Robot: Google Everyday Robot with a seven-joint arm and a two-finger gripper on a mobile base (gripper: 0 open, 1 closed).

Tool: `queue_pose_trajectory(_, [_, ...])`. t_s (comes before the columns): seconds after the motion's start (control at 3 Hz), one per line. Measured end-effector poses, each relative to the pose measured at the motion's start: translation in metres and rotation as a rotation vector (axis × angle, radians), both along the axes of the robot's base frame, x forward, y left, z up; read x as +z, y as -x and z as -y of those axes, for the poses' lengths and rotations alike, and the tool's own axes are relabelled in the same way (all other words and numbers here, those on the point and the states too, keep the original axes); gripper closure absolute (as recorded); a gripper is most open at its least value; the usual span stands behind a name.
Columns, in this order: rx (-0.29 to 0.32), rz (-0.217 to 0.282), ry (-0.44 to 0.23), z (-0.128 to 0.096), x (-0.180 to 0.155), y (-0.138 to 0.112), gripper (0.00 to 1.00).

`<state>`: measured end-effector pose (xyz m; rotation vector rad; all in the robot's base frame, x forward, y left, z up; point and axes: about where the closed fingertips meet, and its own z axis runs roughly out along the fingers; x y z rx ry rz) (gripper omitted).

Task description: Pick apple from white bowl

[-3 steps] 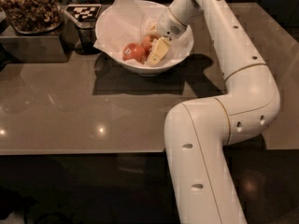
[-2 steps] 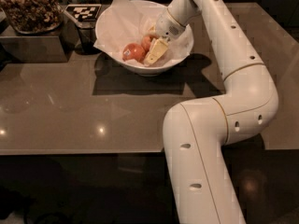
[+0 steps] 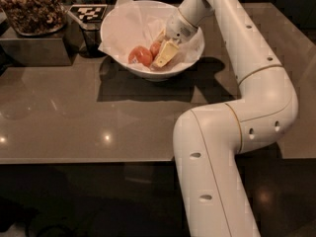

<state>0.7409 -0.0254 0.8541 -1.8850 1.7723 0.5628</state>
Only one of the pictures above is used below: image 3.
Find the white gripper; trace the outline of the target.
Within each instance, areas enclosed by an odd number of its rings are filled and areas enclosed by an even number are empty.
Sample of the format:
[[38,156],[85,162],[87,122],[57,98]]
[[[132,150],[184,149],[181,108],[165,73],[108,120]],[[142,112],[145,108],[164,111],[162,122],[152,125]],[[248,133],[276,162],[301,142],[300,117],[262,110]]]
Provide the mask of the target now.
[[198,28],[188,22],[181,12],[176,9],[168,18],[165,30],[162,30],[155,39],[161,43],[161,47],[157,56],[153,57],[152,65],[158,68],[164,67],[179,51],[179,46],[172,40],[178,43],[188,42],[197,32]]

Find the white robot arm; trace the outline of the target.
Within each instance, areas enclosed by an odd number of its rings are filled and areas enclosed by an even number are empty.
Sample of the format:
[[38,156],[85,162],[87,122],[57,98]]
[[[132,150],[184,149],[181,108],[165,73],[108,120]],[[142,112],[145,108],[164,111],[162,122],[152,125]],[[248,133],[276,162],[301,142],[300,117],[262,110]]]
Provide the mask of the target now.
[[191,237],[261,237],[235,157],[279,140],[298,114],[294,87],[238,0],[184,0],[167,34],[187,40],[215,16],[241,97],[179,116],[174,156]]

